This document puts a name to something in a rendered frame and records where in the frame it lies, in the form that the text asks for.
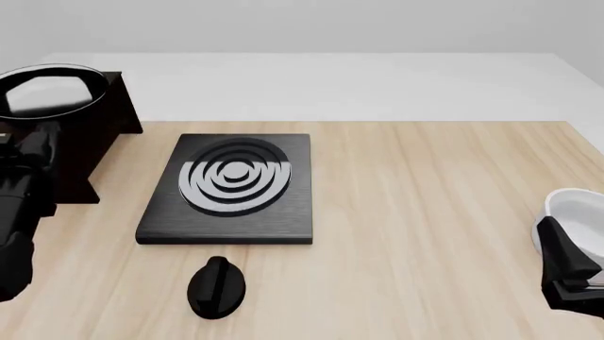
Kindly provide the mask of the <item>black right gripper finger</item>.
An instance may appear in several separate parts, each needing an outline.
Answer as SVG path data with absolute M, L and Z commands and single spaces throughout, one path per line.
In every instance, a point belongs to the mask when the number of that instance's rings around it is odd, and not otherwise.
M 601 271 L 601 266 L 572 242 L 554 217 L 546 216 L 541 220 L 540 241 L 542 283 L 586 283 Z

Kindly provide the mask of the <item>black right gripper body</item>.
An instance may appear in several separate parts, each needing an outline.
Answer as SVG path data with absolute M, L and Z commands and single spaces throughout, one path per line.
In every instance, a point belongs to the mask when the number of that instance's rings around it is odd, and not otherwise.
M 604 290 L 571 291 L 559 281 L 542 284 L 542 293 L 552 310 L 577 314 L 604 314 Z

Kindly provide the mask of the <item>black frying pan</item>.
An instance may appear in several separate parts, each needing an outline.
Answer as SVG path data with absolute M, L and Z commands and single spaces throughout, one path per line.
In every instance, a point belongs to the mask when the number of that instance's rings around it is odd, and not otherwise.
M 0 119 L 41 121 L 69 115 L 99 101 L 109 81 L 77 64 L 37 64 L 0 74 Z

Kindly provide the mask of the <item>white bowl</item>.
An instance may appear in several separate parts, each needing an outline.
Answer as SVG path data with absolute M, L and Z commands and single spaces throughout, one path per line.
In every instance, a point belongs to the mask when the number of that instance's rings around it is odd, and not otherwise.
M 535 217 L 532 242 L 542 254 L 537 225 L 553 217 L 570 240 L 604 269 L 604 194 L 587 189 L 564 188 L 551 192 Z

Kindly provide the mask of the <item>flat black stove plate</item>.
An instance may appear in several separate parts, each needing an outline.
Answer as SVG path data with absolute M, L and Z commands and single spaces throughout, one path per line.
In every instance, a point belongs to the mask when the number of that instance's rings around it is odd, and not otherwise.
M 311 244 L 310 135 L 180 135 L 135 239 L 141 245 Z

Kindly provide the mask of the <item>round black stove knob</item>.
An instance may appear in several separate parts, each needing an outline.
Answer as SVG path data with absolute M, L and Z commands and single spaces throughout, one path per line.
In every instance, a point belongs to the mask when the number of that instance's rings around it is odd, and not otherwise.
M 203 319 L 222 319 L 242 304 L 246 292 L 243 272 L 226 257 L 210 257 L 192 277 L 187 300 Z

